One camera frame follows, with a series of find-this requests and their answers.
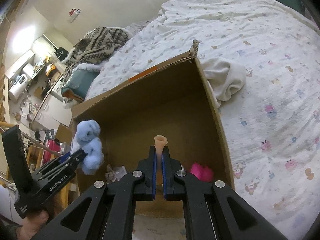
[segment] cabinet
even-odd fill
[[[63,102],[55,98],[53,95],[49,94],[47,96],[40,109],[59,123],[62,123],[65,126],[70,125],[72,119],[71,109],[63,108]]]
[[[39,110],[38,114],[35,117],[35,125],[34,129],[39,129],[42,130],[43,128],[45,130],[50,130],[50,129],[58,129],[59,127],[59,122],[49,116],[46,112],[43,110]]]

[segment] wire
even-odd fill
[[[11,210],[11,194],[8,190],[8,193],[9,193],[9,204],[10,204],[10,215],[11,215],[11,221],[13,221],[13,217],[12,217],[12,210]]]

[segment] bed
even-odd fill
[[[187,51],[193,39],[202,65],[215,57],[245,65],[246,84],[219,108],[235,190],[288,239],[301,239],[320,211],[319,34],[275,0],[170,0],[103,65],[86,100]],[[182,220],[137,216],[133,239],[185,239],[183,228]]]

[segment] finger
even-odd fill
[[[48,213],[42,210],[40,213],[26,217],[22,221],[22,224],[28,231],[38,231],[47,222],[48,218]]]

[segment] knitted blanket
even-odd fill
[[[131,33],[123,28],[98,27],[88,32],[62,62],[67,66],[64,72],[64,86],[69,82],[73,71],[79,64],[101,63],[108,59],[115,49],[121,48],[131,37]],[[97,69],[90,68],[88,71],[97,71]],[[65,99],[65,104],[69,104],[71,101],[70,98]]]

